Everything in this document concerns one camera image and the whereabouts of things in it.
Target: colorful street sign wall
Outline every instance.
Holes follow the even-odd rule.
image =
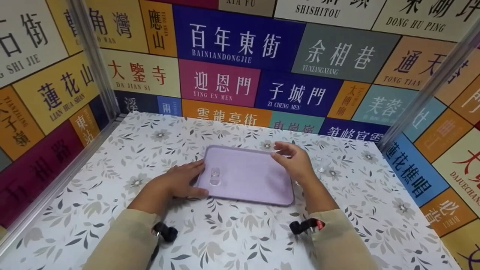
[[[480,17],[471,0],[86,2],[123,113],[374,143]],[[387,158],[441,237],[478,218],[432,163],[480,122],[479,74],[476,49]]]
[[[109,122],[67,2],[4,5],[0,237]]]
[[[480,79],[479,70],[469,68],[478,53],[457,67],[385,153],[400,181],[428,179],[429,184],[404,185],[414,199],[418,191],[412,188],[426,191],[415,201],[464,269],[474,269],[469,258],[478,251],[472,230],[478,230],[480,215],[480,130],[474,126],[480,122]]]

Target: person's right hand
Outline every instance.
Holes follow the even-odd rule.
[[[318,181],[305,150],[287,142],[275,142],[274,149],[277,152],[271,154],[272,158],[282,165],[290,174],[290,177],[301,186],[304,186],[308,181]]]

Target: leaf pattern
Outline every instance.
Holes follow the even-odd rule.
[[[270,151],[275,141],[308,151],[380,269],[459,269],[373,143],[140,112],[125,117],[0,269],[80,269],[150,179],[201,159],[210,144]],[[321,159],[330,160],[322,173]],[[160,245],[151,269],[315,269],[309,236],[293,236],[288,226],[307,217],[301,188],[294,185],[294,193],[289,207],[213,197],[173,201],[165,222],[179,235],[173,245]]]

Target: phone case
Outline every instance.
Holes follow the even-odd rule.
[[[294,201],[290,176],[265,151],[210,145],[195,185],[219,198],[282,206]]]

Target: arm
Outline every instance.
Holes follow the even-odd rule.
[[[83,270],[147,269],[158,243],[151,230],[160,221],[170,198],[208,195],[205,189],[190,186],[190,181],[204,168],[203,160],[175,166],[147,183],[112,223]]]
[[[273,159],[302,187],[310,217],[325,223],[323,229],[312,234],[317,269],[377,270],[375,260],[353,225],[316,177],[307,152],[286,142],[275,142],[275,150],[278,152],[272,153]]]

